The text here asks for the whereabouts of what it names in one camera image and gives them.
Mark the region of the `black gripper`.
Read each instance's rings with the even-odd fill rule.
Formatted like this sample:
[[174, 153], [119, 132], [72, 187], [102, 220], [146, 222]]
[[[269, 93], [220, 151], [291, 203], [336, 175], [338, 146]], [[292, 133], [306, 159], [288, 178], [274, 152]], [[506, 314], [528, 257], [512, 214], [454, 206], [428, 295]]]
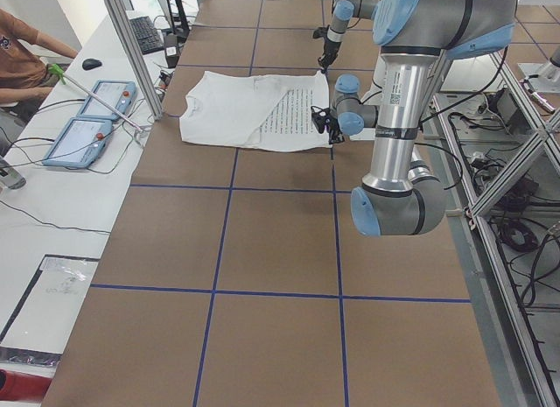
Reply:
[[338, 120], [331, 118], [327, 122], [327, 129], [329, 132], [329, 144], [341, 144], [344, 142], [344, 136], [341, 135]]
[[318, 58], [318, 64], [320, 66], [320, 71], [322, 74], [326, 74], [329, 66], [338, 57], [338, 52], [340, 49], [340, 43], [331, 41], [330, 39], [324, 39], [324, 49], [321, 57]]

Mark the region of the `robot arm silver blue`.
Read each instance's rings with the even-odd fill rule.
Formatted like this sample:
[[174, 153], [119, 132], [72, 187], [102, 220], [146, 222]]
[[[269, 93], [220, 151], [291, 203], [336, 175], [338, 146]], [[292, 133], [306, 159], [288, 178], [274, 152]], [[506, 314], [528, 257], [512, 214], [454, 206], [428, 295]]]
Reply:
[[329, 67], [339, 55], [340, 46], [348, 30], [350, 21], [375, 20], [378, 4], [381, 0], [332, 0], [332, 19], [328, 26], [320, 26], [312, 34], [314, 39], [323, 39], [323, 52], [318, 57], [318, 66], [322, 74], [327, 75]]
[[433, 96], [430, 66], [439, 56], [462, 60], [509, 45], [518, 0], [380, 0], [373, 41], [386, 65], [378, 107], [357, 101], [359, 81], [337, 79], [332, 102], [342, 133], [375, 126], [372, 162], [351, 193], [355, 227], [363, 235], [421, 235], [445, 213], [445, 191], [415, 146], [420, 118]]

